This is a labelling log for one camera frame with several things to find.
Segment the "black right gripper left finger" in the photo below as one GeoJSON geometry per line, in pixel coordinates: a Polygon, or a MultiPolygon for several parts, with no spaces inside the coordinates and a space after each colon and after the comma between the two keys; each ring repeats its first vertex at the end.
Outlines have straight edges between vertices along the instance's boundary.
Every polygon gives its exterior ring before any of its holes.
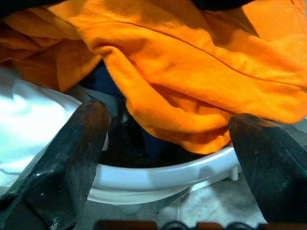
{"type": "Polygon", "coordinates": [[[73,229],[92,187],[107,129],[102,102],[81,104],[1,196],[1,229],[73,229]]]}

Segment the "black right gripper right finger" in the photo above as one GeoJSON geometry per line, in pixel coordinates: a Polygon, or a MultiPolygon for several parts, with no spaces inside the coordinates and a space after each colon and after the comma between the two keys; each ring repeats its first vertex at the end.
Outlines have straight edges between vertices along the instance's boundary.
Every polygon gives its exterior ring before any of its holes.
{"type": "Polygon", "coordinates": [[[251,114],[228,123],[247,184],[268,223],[307,221],[307,121],[289,125],[251,114]]]}

